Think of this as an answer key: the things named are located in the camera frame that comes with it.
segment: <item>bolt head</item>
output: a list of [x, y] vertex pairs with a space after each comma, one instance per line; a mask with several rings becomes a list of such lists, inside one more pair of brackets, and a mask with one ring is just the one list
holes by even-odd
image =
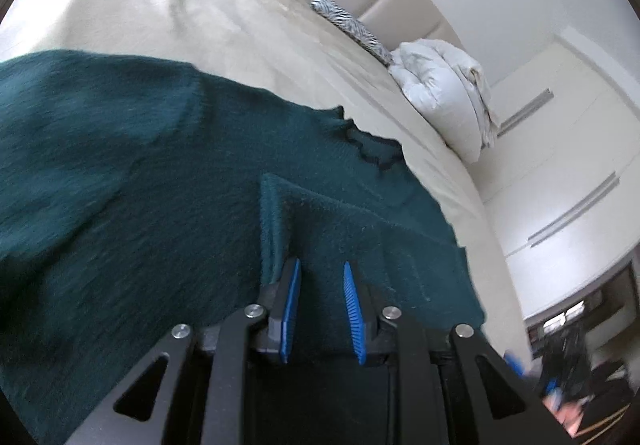
[[402, 315], [402, 311], [400, 308], [396, 306], [387, 306], [382, 310], [382, 316], [387, 320], [396, 320], [399, 319]]
[[456, 326], [456, 335], [461, 339], [468, 339], [474, 335], [474, 329], [469, 324], [458, 324]]
[[244, 314], [250, 319], [256, 319], [264, 313], [264, 308], [260, 304], [249, 304], [244, 308]]
[[190, 333], [191, 328], [188, 327], [187, 324], [178, 324], [171, 330], [171, 334], [174, 336], [174, 339], [183, 339], [188, 337]]

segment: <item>white pillow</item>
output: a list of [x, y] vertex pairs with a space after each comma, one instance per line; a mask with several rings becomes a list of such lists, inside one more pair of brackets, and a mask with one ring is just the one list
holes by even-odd
[[482, 147], [478, 117], [456, 73], [444, 60], [438, 57], [426, 60], [419, 54], [402, 50], [402, 44], [392, 56], [389, 73], [407, 100], [463, 162], [478, 161]]

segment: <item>beige bedspread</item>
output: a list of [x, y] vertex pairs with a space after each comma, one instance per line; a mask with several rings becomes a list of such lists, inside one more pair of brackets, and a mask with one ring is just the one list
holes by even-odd
[[343, 105], [360, 129], [399, 140], [467, 249], [486, 335], [529, 360], [505, 259], [461, 161], [386, 69], [304, 0], [16, 0], [0, 25], [0, 59], [50, 48], [188, 61], [298, 104]]

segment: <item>knit fabric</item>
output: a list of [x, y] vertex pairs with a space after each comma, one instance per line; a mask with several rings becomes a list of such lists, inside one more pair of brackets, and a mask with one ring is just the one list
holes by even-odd
[[0, 107], [0, 387], [40, 443], [64, 443], [175, 324], [254, 302], [287, 255], [297, 364], [350, 352], [345, 259], [426, 325], [484, 321], [399, 144], [341, 108], [70, 51], [0, 64]]

